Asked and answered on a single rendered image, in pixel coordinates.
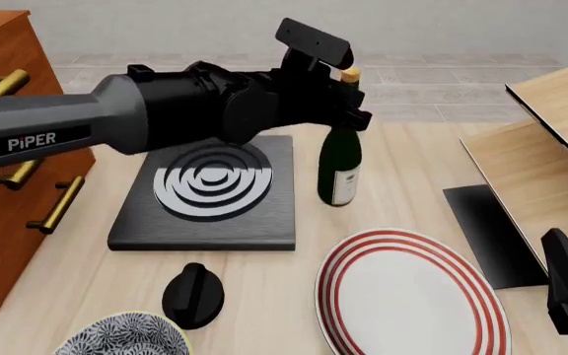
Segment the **pale wooden shelf with black inside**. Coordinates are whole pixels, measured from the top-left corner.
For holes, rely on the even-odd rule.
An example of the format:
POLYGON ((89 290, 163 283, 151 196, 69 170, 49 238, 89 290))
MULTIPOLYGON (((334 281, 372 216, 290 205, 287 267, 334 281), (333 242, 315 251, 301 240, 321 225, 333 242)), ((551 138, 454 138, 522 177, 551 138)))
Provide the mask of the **pale wooden shelf with black inside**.
POLYGON ((541 238, 568 237, 568 67, 506 91, 529 117, 462 137, 485 183, 444 194, 495 289, 543 286, 541 238))

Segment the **flat black stove plate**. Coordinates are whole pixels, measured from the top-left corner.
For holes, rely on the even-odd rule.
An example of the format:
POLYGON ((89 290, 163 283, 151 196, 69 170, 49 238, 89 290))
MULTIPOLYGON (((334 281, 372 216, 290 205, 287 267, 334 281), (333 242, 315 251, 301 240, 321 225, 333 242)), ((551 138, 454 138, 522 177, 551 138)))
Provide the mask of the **flat black stove plate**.
POLYGON ((110 250, 294 250, 293 138, 216 139, 149 153, 110 250))

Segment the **black plate on short stalk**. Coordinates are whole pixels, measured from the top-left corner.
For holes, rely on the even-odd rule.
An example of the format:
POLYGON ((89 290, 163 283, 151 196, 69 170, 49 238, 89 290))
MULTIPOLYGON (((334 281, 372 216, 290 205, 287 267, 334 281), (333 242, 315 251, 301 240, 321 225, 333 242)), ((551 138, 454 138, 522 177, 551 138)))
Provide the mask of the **black plate on short stalk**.
POLYGON ((288 46, 286 57, 307 60, 310 67, 320 61, 338 70, 346 70, 354 63, 351 45, 347 40, 290 18, 282 20, 275 38, 288 46))

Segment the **red-brown wooden drawer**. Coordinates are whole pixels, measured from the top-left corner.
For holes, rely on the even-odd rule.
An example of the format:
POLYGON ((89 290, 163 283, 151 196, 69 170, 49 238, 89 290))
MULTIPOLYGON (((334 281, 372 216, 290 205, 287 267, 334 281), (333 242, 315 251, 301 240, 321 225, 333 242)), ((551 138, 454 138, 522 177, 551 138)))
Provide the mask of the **red-brown wooden drawer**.
MULTIPOLYGON (((50 211, 61 190, 57 182, 85 177, 96 159, 90 150, 77 150, 45 159, 26 185, 13 191, 0 185, 0 308, 46 236, 26 228, 50 211)), ((11 174, 19 165, 0 169, 11 174)))
POLYGON ((19 97, 61 95, 62 88, 29 20, 15 20, 0 27, 0 76, 25 70, 30 81, 17 93, 19 97))

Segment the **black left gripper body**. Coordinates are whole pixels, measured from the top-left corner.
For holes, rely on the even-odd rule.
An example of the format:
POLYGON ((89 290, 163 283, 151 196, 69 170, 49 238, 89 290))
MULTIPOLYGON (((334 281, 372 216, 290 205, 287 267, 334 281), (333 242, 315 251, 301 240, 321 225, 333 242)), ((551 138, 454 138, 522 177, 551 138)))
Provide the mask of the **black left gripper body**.
POLYGON ((359 108, 361 93, 330 77, 328 66, 313 68, 313 120, 337 120, 343 111, 359 108))

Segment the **red-brown wooden cabinet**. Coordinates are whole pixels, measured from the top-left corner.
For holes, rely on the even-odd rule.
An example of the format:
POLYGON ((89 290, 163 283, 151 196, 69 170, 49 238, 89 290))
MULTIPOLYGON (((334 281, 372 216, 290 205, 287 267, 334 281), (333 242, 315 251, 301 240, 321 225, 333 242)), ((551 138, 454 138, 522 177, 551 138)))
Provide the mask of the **red-brown wooden cabinet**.
MULTIPOLYGON (((0 11, 0 79, 24 70, 21 96, 60 95, 29 11, 0 11)), ((83 185, 96 159, 88 148, 0 168, 0 308, 83 185)))

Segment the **round black stove knob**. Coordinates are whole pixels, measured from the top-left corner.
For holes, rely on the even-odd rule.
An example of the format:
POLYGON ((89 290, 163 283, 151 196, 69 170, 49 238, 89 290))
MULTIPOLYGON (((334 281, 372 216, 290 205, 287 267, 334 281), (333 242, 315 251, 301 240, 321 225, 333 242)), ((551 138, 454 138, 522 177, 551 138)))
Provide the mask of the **round black stove knob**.
POLYGON ((162 310, 182 330, 196 330, 219 316, 224 301, 220 278, 203 264, 190 262, 166 287, 162 310))

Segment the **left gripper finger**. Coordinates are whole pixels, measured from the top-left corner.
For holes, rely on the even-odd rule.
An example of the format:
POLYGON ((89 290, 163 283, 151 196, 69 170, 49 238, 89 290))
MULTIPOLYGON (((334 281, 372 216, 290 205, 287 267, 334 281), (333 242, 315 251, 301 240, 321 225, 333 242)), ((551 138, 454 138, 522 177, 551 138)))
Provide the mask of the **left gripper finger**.
POLYGON ((343 111, 338 115, 336 126, 355 131, 365 131, 372 119, 372 114, 368 111, 361 111, 352 108, 343 111))

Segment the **dark green wine bottle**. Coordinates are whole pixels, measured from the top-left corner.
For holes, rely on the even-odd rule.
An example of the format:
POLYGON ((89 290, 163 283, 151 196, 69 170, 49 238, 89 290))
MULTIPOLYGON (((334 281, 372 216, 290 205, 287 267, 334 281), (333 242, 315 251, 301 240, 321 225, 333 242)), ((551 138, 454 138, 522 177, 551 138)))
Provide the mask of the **dark green wine bottle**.
POLYGON ((362 149, 354 129, 332 127, 319 154, 318 195, 329 206, 345 206, 357 192, 362 149))

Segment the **white plate with red rings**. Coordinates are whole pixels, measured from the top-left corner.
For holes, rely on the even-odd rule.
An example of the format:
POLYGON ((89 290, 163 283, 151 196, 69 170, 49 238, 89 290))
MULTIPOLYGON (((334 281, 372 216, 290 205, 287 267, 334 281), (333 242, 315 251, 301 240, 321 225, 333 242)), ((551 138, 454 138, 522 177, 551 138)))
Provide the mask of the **white plate with red rings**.
POLYGON ((375 229, 343 239, 319 267, 315 304, 334 355, 512 355, 490 283, 419 233, 375 229))

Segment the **blue patterned bowl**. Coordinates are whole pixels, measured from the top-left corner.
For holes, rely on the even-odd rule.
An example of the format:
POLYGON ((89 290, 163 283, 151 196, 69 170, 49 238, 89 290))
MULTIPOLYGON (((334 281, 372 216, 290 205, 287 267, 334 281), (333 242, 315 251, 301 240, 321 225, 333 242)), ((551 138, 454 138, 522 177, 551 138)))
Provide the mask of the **blue patterned bowl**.
POLYGON ((118 313, 66 339, 52 355, 194 355, 184 333, 164 316, 118 313))

